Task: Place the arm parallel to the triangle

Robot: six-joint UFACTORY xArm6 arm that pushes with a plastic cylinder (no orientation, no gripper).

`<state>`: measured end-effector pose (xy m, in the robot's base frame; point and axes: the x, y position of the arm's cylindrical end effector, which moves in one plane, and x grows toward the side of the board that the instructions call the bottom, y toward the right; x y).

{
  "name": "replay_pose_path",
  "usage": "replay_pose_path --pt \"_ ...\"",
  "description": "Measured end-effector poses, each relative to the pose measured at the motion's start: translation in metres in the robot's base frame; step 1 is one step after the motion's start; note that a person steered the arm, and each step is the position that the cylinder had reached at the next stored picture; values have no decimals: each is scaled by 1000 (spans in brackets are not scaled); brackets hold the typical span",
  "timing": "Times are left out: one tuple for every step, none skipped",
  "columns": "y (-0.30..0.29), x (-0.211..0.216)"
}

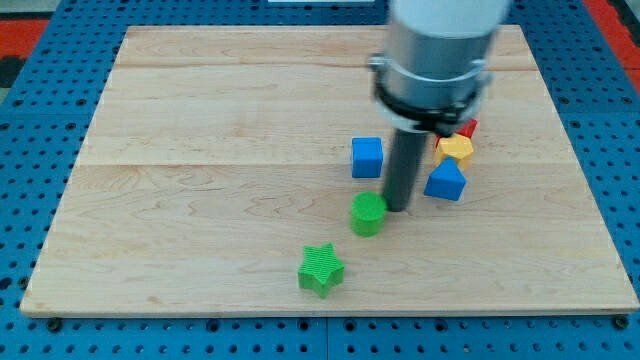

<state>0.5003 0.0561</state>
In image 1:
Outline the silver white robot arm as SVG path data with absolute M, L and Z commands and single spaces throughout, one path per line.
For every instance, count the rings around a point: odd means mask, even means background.
M 396 131 L 448 137 L 481 108 L 488 52 L 510 0 L 395 0 L 373 95 Z

